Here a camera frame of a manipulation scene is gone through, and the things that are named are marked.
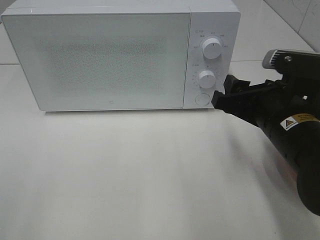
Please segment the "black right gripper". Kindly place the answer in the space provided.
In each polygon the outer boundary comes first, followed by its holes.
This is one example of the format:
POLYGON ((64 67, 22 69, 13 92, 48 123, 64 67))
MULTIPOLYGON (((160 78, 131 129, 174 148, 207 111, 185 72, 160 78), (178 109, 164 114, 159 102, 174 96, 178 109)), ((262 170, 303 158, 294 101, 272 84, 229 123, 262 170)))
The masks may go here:
POLYGON ((211 103, 215 109, 234 115, 256 127, 270 140, 319 140, 320 99, 309 103, 285 92, 279 80, 250 85, 228 74, 224 94, 215 91, 211 103))

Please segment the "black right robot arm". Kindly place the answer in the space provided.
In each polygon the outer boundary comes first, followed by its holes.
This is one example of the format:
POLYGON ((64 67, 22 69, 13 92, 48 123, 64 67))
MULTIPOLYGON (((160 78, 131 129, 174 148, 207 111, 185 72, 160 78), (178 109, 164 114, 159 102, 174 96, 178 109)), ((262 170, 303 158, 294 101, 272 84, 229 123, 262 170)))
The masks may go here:
POLYGON ((227 75, 226 110, 260 128, 296 173, 304 206, 320 214, 320 82, 283 76, 251 85, 227 75))

